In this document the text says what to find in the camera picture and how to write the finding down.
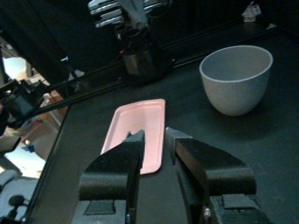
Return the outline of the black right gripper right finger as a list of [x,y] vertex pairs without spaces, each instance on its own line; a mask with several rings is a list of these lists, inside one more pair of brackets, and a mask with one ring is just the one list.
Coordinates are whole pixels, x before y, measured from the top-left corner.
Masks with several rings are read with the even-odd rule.
[[167,128],[166,145],[191,224],[273,224],[249,165],[225,150]]

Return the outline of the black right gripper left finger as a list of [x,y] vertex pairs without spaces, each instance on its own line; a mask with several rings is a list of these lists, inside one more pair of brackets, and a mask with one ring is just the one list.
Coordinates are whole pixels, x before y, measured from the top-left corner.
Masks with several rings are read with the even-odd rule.
[[93,161],[81,175],[71,224],[137,224],[145,151],[146,132],[139,130]]

